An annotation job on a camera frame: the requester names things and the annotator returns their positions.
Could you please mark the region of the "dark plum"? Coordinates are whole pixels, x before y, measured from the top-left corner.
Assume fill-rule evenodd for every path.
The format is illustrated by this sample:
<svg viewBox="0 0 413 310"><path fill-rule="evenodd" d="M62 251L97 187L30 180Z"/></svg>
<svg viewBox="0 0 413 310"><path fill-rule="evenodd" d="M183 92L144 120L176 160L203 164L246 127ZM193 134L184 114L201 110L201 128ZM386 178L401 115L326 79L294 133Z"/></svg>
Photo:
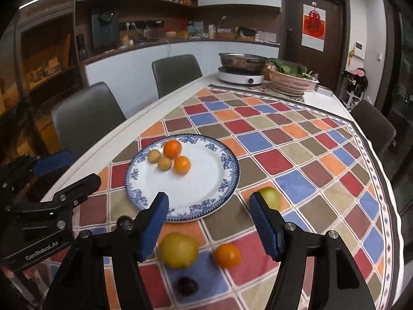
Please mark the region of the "dark plum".
<svg viewBox="0 0 413 310"><path fill-rule="evenodd" d="M184 297L196 294L199 288L197 282L187 276L182 276L176 283L177 292Z"/></svg>
<svg viewBox="0 0 413 310"><path fill-rule="evenodd" d="M117 228L123 228L124 230L131 230L134 228L134 221L127 215L121 215L117 222Z"/></svg>

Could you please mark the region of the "yellow pear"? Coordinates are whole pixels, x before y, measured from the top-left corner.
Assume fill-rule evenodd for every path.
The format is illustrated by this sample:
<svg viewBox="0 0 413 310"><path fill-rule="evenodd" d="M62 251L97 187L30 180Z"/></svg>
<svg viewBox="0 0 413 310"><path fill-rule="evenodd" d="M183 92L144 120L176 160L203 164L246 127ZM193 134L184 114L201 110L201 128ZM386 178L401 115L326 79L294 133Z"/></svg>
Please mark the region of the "yellow pear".
<svg viewBox="0 0 413 310"><path fill-rule="evenodd" d="M170 269L187 269L195 263L199 246L192 237L172 232L158 245L160 261Z"/></svg>

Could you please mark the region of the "green pear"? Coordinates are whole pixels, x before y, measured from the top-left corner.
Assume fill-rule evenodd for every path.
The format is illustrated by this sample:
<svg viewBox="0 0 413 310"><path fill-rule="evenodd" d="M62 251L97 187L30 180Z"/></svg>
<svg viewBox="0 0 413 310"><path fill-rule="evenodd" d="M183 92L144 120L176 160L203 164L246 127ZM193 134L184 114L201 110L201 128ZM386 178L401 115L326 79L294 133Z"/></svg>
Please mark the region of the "green pear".
<svg viewBox="0 0 413 310"><path fill-rule="evenodd" d="M279 210L281 206L281 198L277 189L265 187L259 189L259 193L262 195L269 208Z"/></svg>

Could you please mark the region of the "large orange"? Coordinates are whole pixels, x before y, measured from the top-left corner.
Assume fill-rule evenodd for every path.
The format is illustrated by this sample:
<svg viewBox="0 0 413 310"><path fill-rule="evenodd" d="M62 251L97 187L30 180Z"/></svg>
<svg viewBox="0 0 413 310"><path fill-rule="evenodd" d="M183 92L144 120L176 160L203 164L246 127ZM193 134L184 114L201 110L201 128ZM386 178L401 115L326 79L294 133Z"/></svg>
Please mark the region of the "large orange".
<svg viewBox="0 0 413 310"><path fill-rule="evenodd" d="M242 261L239 249L233 244L221 244L216 248L214 258L216 264L224 269L235 268Z"/></svg>

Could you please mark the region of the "brown longan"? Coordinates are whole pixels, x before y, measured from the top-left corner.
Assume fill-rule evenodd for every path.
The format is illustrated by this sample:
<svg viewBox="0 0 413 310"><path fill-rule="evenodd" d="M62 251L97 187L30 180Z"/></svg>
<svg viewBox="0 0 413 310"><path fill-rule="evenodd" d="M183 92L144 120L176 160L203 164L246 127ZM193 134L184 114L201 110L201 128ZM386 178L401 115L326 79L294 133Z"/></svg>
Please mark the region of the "brown longan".
<svg viewBox="0 0 413 310"><path fill-rule="evenodd" d="M166 172L171 169L173 165L172 160L166 157L159 158L157 161L157 167L159 170Z"/></svg>
<svg viewBox="0 0 413 310"><path fill-rule="evenodd" d="M152 149L148 153L148 161L151 164L155 164L161 158L161 152L157 149Z"/></svg>

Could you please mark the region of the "small mandarin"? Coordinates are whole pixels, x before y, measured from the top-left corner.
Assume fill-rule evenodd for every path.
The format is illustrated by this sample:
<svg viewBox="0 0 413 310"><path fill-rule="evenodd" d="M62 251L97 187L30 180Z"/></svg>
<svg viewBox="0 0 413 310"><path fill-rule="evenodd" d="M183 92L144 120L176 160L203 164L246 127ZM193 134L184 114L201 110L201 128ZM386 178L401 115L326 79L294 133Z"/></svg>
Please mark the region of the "small mandarin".
<svg viewBox="0 0 413 310"><path fill-rule="evenodd" d="M186 156L179 156L174 160L174 171L179 175L186 175L191 169L191 162Z"/></svg>
<svg viewBox="0 0 413 310"><path fill-rule="evenodd" d="M171 160L176 159L181 155L182 146L176 139L170 139L164 143L163 154L166 158Z"/></svg>

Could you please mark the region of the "grey chair near left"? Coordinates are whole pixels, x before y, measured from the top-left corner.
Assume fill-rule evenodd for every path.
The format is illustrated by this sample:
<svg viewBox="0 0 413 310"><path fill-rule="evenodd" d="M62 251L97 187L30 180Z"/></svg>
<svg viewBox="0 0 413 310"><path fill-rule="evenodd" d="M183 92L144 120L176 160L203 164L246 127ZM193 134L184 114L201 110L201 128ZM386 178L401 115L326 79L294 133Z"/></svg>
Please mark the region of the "grey chair near left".
<svg viewBox="0 0 413 310"><path fill-rule="evenodd" d="M104 82L72 94L54 106L51 115L60 146L76 158L126 120Z"/></svg>

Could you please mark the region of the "grey chair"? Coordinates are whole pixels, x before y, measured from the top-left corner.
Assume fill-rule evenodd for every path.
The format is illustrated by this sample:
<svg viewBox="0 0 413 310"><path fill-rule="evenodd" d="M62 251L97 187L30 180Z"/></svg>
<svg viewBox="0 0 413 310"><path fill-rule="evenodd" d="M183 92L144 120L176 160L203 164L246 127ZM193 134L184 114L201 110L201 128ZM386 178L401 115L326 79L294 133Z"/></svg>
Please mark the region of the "grey chair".
<svg viewBox="0 0 413 310"><path fill-rule="evenodd" d="M370 102L361 100L351 115L380 156L391 145L396 136L395 127Z"/></svg>
<svg viewBox="0 0 413 310"><path fill-rule="evenodd" d="M152 63L159 98L202 77L200 66L194 55L177 55Z"/></svg>
<svg viewBox="0 0 413 310"><path fill-rule="evenodd" d="M76 158L126 120L104 82L72 94L54 106L51 115L60 146Z"/></svg>

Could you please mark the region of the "colourful checkered tablecloth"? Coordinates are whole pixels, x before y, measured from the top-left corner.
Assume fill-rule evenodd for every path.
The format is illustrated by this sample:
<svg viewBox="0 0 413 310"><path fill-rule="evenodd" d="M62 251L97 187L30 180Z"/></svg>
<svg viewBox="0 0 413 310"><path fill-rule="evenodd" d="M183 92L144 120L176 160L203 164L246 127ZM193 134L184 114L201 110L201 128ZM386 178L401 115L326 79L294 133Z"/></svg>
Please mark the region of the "colourful checkered tablecloth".
<svg viewBox="0 0 413 310"><path fill-rule="evenodd" d="M400 294L393 190L348 113L192 83L46 199L88 177L47 309L390 309Z"/></svg>

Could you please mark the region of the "blue white porcelain plate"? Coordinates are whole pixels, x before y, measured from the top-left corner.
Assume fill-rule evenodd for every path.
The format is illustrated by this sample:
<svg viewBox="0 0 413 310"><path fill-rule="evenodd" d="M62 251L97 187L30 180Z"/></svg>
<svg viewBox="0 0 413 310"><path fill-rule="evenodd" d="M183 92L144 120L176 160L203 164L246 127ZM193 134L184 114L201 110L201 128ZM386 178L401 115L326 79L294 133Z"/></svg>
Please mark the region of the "blue white porcelain plate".
<svg viewBox="0 0 413 310"><path fill-rule="evenodd" d="M181 155L188 158L187 174L162 171L148 161L152 150L163 151L168 141L181 144ZM234 194L240 179L240 166L224 143L199 134L177 134L158 139L140 150L125 175L125 191L140 211L148 209L157 193L169 197L168 222L197 220L220 209Z"/></svg>

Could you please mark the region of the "grey chair right side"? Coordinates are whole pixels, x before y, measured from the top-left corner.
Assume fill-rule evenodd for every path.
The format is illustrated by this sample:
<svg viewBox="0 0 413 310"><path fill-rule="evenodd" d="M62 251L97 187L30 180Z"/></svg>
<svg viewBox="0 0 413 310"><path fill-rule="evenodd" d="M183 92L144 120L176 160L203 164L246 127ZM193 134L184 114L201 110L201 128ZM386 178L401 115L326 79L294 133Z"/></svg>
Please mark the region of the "grey chair right side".
<svg viewBox="0 0 413 310"><path fill-rule="evenodd" d="M396 136L395 127L370 102L361 100L351 115L380 156L391 145Z"/></svg>

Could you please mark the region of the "black water dispenser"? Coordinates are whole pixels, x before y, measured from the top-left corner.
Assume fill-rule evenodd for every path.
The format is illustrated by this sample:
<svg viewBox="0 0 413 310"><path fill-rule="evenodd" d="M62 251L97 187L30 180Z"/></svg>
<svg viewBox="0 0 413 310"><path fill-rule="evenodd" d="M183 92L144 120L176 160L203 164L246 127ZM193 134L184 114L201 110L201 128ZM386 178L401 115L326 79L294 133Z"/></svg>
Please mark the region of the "black water dispenser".
<svg viewBox="0 0 413 310"><path fill-rule="evenodd" d="M91 15L91 21L94 49L118 43L120 34L117 11L94 11Z"/></svg>

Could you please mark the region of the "grey chair far left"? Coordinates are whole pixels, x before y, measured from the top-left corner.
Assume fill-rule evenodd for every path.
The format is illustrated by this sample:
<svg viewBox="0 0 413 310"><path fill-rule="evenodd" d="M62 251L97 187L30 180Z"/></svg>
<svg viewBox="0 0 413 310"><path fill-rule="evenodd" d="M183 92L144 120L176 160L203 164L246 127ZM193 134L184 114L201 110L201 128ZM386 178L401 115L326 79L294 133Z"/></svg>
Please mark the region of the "grey chair far left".
<svg viewBox="0 0 413 310"><path fill-rule="evenodd" d="M202 77L200 66L194 55L177 55L152 63L159 98Z"/></svg>

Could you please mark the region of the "small white box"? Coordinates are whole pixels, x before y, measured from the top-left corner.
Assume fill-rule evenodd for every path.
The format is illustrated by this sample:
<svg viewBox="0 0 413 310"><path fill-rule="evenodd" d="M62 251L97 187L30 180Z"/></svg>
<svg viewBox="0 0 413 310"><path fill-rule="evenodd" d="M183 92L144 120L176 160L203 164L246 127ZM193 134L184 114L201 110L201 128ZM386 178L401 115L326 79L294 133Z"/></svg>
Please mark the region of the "small white box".
<svg viewBox="0 0 413 310"><path fill-rule="evenodd" d="M332 97L334 95L334 92L331 89L325 88L324 86L320 86L320 85L317 85L315 87L315 91L319 93L320 95L324 95L327 97Z"/></svg>

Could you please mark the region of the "pink basket of greens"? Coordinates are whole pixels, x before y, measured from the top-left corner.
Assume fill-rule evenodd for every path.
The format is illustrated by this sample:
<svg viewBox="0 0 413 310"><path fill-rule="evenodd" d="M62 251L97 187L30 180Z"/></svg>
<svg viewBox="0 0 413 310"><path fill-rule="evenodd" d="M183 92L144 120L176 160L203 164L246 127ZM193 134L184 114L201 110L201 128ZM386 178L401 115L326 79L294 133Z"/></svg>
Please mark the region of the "pink basket of greens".
<svg viewBox="0 0 413 310"><path fill-rule="evenodd" d="M290 96L303 96L306 92L312 92L319 83L306 66L283 59L269 58L265 73L276 91Z"/></svg>

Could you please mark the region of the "stroller with pink toy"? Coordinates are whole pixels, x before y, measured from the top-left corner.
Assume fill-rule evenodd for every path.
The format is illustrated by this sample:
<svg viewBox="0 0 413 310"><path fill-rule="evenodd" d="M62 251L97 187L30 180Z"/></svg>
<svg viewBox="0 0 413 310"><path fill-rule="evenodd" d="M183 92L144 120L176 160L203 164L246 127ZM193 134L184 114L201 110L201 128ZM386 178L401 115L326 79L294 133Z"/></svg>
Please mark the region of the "stroller with pink toy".
<svg viewBox="0 0 413 310"><path fill-rule="evenodd" d="M347 110L352 110L363 98L368 88L368 79L364 68L343 71L342 76L346 81L343 98L340 100Z"/></svg>

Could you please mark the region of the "white induction cooker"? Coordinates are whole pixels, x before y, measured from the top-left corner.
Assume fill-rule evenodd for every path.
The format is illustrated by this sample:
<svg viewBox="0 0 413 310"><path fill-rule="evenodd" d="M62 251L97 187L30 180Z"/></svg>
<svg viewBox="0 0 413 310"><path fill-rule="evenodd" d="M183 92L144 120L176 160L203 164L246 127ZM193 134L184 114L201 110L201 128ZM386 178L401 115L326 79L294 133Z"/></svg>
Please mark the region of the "white induction cooker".
<svg viewBox="0 0 413 310"><path fill-rule="evenodd" d="M218 78L227 83L243 86L257 86L264 81L262 73L232 71L223 66L218 69Z"/></svg>

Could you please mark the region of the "dark wooden door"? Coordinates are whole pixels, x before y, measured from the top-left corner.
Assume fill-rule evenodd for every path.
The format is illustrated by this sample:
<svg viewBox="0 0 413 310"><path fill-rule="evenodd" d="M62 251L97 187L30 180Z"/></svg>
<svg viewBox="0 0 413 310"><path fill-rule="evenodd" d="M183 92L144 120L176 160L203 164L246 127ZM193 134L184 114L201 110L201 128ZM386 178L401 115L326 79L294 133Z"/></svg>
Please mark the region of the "dark wooden door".
<svg viewBox="0 0 413 310"><path fill-rule="evenodd" d="M282 0L281 58L306 66L333 92L341 87L349 35L349 0Z"/></svg>

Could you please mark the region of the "black glass sliding door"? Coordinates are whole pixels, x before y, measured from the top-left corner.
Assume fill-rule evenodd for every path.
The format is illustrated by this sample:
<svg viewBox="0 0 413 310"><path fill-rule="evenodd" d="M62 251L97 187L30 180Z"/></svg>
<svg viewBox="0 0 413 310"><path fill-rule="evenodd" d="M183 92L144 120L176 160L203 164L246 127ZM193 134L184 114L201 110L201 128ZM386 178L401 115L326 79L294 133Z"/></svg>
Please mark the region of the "black glass sliding door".
<svg viewBox="0 0 413 310"><path fill-rule="evenodd" d="M412 20L394 0L384 0L386 53L375 106L395 128L395 137L382 153L392 183L412 167Z"/></svg>

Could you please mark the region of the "steel pot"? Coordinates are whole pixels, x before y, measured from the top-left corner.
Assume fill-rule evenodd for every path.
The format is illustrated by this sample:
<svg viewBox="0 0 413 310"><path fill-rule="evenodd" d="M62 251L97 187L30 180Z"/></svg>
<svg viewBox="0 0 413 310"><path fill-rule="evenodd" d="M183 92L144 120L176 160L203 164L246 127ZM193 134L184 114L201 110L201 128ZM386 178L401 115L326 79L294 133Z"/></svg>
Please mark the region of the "steel pot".
<svg viewBox="0 0 413 310"><path fill-rule="evenodd" d="M223 67L232 71L242 71L248 73L261 73L265 68L267 57L241 54L241 53L219 53Z"/></svg>

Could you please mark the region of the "white intercom panel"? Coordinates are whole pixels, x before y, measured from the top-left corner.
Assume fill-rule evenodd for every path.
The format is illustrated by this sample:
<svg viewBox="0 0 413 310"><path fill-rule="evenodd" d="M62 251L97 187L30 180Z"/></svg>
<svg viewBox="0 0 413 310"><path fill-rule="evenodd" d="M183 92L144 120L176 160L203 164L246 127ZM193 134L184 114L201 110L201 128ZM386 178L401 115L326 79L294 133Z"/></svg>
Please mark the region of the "white intercom panel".
<svg viewBox="0 0 413 310"><path fill-rule="evenodd" d="M354 56L364 60L366 58L366 45L359 42L355 41L354 42Z"/></svg>

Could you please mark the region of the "red fu poster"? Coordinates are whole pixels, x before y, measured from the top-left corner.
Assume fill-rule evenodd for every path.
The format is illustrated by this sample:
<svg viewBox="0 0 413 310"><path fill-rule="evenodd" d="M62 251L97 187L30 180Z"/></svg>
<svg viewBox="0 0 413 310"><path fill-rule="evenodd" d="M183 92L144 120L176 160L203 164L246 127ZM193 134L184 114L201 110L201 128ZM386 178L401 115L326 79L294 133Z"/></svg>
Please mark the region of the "red fu poster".
<svg viewBox="0 0 413 310"><path fill-rule="evenodd" d="M316 2L303 5L301 46L320 52L324 51L326 33L326 11L319 9Z"/></svg>

